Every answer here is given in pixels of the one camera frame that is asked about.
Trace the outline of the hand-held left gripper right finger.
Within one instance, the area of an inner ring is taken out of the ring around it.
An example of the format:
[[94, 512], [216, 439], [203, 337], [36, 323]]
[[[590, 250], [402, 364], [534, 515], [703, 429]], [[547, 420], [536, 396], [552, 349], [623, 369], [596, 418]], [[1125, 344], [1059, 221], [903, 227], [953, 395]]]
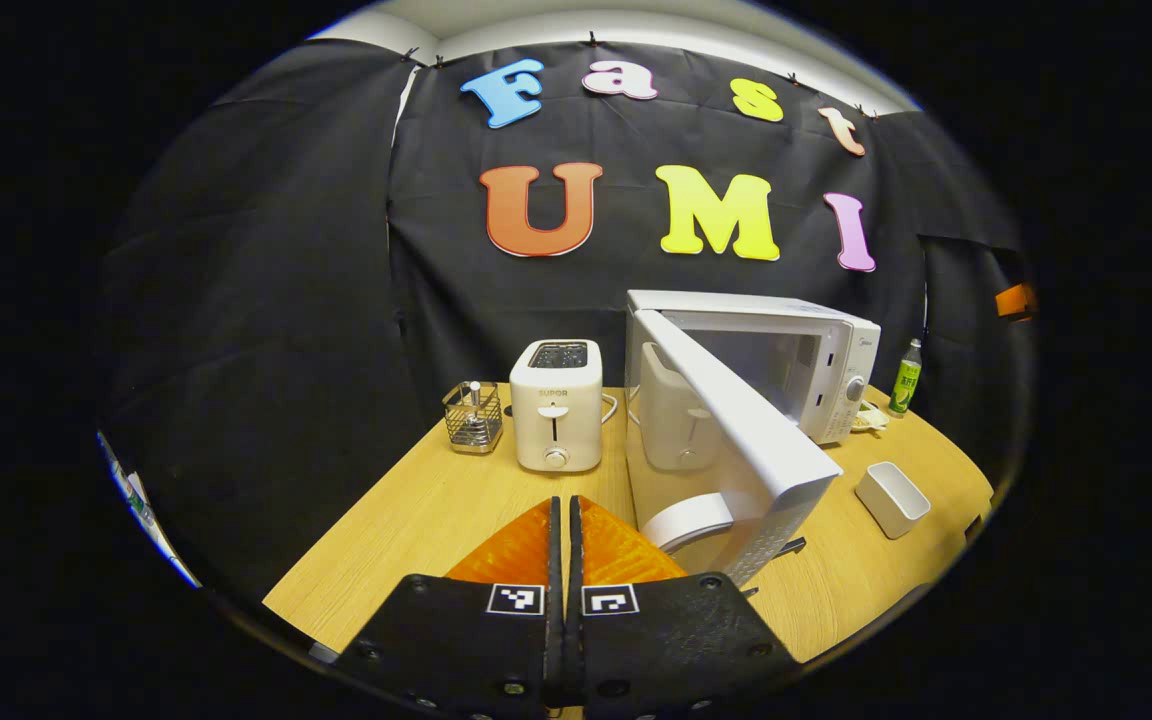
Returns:
[[727, 575], [627, 578], [611, 553], [644, 560], [645, 539], [585, 497], [570, 520], [568, 702], [586, 719], [730, 719], [803, 675]]

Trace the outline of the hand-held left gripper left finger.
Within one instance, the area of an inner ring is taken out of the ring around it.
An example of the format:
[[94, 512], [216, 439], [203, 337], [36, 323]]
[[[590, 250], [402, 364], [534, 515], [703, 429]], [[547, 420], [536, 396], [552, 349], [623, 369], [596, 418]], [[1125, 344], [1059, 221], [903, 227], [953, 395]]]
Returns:
[[550, 641], [562, 630], [558, 497], [515, 521], [538, 582], [408, 574], [344, 650], [347, 679], [435, 719], [545, 719], [556, 679]]

